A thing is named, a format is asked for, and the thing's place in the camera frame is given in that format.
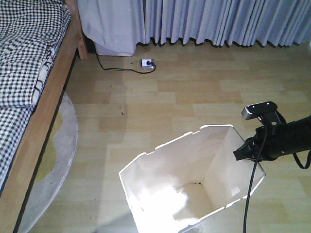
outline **wooden floor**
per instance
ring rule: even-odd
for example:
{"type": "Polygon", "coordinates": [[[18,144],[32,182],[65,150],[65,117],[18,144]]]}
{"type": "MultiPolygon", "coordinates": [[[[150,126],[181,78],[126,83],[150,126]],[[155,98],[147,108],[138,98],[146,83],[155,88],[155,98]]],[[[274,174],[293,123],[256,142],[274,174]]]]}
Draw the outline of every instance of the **wooden floor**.
{"type": "MultiPolygon", "coordinates": [[[[311,114],[307,42],[289,48],[150,44],[138,46],[133,57],[101,61],[139,69],[139,58],[154,58],[156,71],[103,71],[93,54],[75,62],[67,93],[78,116],[77,152],[31,233],[135,233],[118,172],[138,154],[205,124],[232,124],[251,137],[260,123],[243,120],[241,110],[252,103],[274,101],[288,122],[311,114]]],[[[251,198],[248,232],[311,232],[311,169],[301,170],[289,155],[261,165],[267,176],[251,198]]],[[[224,222],[212,217],[192,232],[242,232],[244,204],[232,206],[224,222]]]]}

